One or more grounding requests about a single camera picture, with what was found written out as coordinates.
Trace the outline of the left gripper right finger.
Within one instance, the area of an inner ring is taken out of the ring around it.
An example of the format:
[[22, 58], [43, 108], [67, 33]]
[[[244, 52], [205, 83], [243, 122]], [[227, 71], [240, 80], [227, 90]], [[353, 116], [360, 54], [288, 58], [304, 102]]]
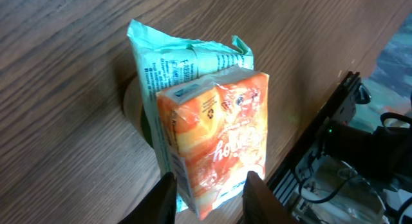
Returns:
[[244, 223], [298, 224], [254, 171], [247, 173], [242, 198]]

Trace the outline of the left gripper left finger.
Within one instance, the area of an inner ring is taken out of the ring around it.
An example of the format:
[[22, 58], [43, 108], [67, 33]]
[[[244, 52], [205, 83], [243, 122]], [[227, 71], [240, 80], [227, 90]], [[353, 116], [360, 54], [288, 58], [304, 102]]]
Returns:
[[168, 172], [118, 224], [174, 224], [176, 197], [176, 178]]

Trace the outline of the teal wet wipes pack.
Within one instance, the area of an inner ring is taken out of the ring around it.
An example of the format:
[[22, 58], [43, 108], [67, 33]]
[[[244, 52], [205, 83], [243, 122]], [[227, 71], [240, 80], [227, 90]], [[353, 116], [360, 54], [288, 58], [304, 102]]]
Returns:
[[141, 99], [160, 170], [173, 173], [156, 94], [235, 65], [256, 71], [252, 50], [237, 36], [233, 36], [232, 46], [226, 46], [214, 41], [172, 37], [138, 21], [131, 21], [127, 36], [136, 60]]

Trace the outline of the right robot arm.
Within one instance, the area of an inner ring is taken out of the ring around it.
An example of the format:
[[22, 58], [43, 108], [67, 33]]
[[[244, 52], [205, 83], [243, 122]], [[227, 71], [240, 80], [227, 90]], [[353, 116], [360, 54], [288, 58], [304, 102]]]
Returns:
[[382, 125], [369, 133], [334, 123], [322, 135], [321, 147], [365, 178], [411, 183], [411, 127]]

